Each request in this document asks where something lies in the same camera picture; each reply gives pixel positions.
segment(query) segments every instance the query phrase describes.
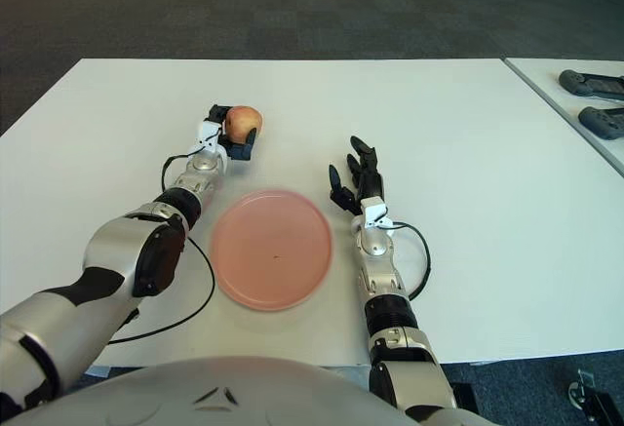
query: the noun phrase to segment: apple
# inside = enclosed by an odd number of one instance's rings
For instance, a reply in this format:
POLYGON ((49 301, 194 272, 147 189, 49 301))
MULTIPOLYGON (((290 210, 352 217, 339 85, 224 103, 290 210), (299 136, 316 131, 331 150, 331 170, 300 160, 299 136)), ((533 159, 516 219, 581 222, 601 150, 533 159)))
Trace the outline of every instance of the apple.
POLYGON ((234 143, 245 143, 247 135, 262 128, 262 115, 249 106, 234 106, 225 115, 225 134, 234 143))

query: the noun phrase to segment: black cable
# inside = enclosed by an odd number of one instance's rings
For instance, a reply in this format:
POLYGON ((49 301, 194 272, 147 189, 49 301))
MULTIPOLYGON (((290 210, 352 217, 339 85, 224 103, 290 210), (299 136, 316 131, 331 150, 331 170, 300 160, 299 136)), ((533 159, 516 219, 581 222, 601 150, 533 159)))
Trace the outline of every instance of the black cable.
POLYGON ((125 343, 127 341, 135 341, 135 340, 141 340, 142 338, 147 338, 148 336, 152 336, 152 335, 156 335, 157 333, 162 333, 163 331, 169 330, 169 329, 173 329, 175 327, 181 326, 182 324, 184 324, 185 322, 190 321, 192 318, 194 318, 197 314, 199 314, 200 312, 202 312, 202 310, 208 305, 208 303, 211 301, 211 299, 213 298, 213 294, 215 294, 215 272, 213 270, 213 266, 211 265, 210 260, 208 259, 208 256, 204 253, 204 251, 201 250, 201 248, 197 245, 197 243, 195 241, 193 241, 192 238, 186 238, 188 239, 188 241, 195 246, 195 249, 197 249, 197 251, 199 251, 199 253, 202 255, 202 257, 204 257, 204 260, 206 260, 206 263, 208 264, 208 268, 211 271, 211 279, 213 281, 213 285, 211 287, 211 292, 209 293, 208 297, 206 298, 206 300, 202 303, 201 306, 199 306, 195 312, 193 312, 192 314, 186 316, 184 319, 180 319, 177 322, 174 322, 173 324, 169 324, 168 326, 165 327, 161 327, 159 329, 156 330, 152 330, 152 331, 148 331, 146 333, 141 333, 140 335, 135 335, 135 336, 129 336, 127 338, 118 338, 116 340, 111 340, 108 342, 109 345, 115 345, 117 343, 125 343))
POLYGON ((431 253, 429 252, 429 246, 427 245, 427 240, 422 235, 422 233, 420 231, 418 231, 418 228, 416 228, 415 226, 412 226, 409 223, 404 223, 402 221, 395 221, 394 224, 396 224, 397 226, 390 226, 390 227, 379 226, 379 229, 403 229, 403 228, 409 228, 411 231, 413 231, 414 233, 416 233, 418 235, 418 238, 420 238, 420 241, 422 242, 422 247, 425 249, 425 257, 426 257, 426 261, 427 261, 427 267, 425 268, 425 274, 422 276, 422 280, 420 281, 420 284, 408 296, 409 300, 413 301, 414 299, 416 299, 418 297, 419 294, 422 293, 422 291, 427 286, 427 282, 429 281, 429 275, 431 275, 431 253))
MULTIPOLYGON (((216 136, 218 136, 221 132, 221 129, 218 129, 216 131, 216 134, 209 136, 207 138, 204 139, 204 142, 210 140, 211 138, 215 138, 216 136)), ((192 151, 186 155, 175 155, 175 156, 170 156, 169 158, 167 158, 167 161, 163 164, 163 170, 160 174, 160 188, 163 192, 165 192, 165 173, 167 172, 167 169, 169 168, 170 164, 175 161, 175 160, 181 160, 182 158, 190 158, 193 155, 196 155, 197 153, 199 153, 200 151, 202 151, 204 148, 206 148, 206 145, 202 146, 201 148, 199 148, 198 150, 192 151)))

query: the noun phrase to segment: robotic hand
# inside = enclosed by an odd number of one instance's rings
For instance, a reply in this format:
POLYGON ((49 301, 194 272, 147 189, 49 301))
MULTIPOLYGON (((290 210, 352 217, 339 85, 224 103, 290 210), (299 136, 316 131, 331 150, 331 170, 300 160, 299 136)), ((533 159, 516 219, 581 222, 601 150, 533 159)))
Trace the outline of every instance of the robotic hand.
POLYGON ((360 268, 358 286, 369 329, 370 391, 417 421, 444 415, 462 424, 489 424, 457 408, 453 391, 440 368, 425 333, 418 329, 401 275, 393 263, 392 234, 397 227, 387 216, 383 179, 377 156, 359 138, 351 145, 360 157, 347 156, 357 195, 342 186, 330 165, 330 198, 355 215, 351 231, 360 268))
POLYGON ((185 239, 213 197, 227 158, 251 158, 255 129, 244 145, 229 141, 222 134, 227 109, 211 109, 194 153, 183 155, 189 158, 186 171, 171 187, 96 232, 77 282, 38 292, 2 315, 3 419, 59 396, 138 314, 141 300, 171 284, 185 239))

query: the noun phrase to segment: white desk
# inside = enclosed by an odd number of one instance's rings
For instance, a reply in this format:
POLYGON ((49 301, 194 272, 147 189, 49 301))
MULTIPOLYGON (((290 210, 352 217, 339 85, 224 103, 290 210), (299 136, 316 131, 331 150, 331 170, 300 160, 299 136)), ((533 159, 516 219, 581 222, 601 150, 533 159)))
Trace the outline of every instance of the white desk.
MULTIPOLYGON (((346 182, 352 134, 377 148, 391 216, 429 241, 432 278, 413 308, 442 362, 624 348, 624 180, 496 59, 82 60, 0 138, 2 309, 74 281, 92 233, 158 195, 163 161, 188 148, 214 102, 255 106, 265 124, 193 237, 207 243, 241 195, 289 187, 328 218, 331 271, 280 313, 217 291, 190 323, 108 347, 97 364, 224 354, 367 363, 351 217, 329 199, 328 163, 346 182)), ((398 236, 397 266, 414 281, 419 247, 398 236)), ((188 314, 207 281, 188 247, 174 284, 120 334, 188 314)))
POLYGON ((508 58, 507 63, 564 119, 570 122, 615 169, 624 175, 624 138, 602 140, 585 129, 578 120, 578 114, 587 106, 612 109, 624 107, 624 101, 576 97, 559 84, 559 75, 567 68, 580 73, 597 73, 620 77, 624 75, 624 61, 508 58))

